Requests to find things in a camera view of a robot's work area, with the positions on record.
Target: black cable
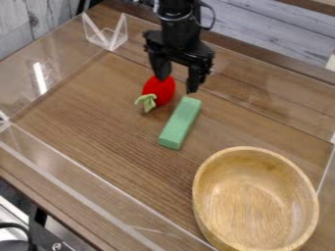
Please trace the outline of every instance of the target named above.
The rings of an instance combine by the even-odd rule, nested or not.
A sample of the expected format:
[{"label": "black cable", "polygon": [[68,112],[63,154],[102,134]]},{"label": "black cable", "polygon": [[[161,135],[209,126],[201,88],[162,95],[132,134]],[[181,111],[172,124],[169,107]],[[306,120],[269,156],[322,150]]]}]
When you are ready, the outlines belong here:
[{"label": "black cable", "polygon": [[23,226],[13,223],[0,223],[0,229],[1,228],[17,228],[19,231],[22,231],[27,237],[27,245],[29,245],[27,251],[34,251],[33,238]]}]

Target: green block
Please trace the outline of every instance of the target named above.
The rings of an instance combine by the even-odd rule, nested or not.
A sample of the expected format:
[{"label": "green block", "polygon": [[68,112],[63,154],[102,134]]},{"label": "green block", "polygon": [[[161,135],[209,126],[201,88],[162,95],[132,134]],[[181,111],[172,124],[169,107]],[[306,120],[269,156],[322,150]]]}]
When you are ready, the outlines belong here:
[{"label": "green block", "polygon": [[182,97],[158,138],[160,145],[177,150],[201,108],[201,101]]}]

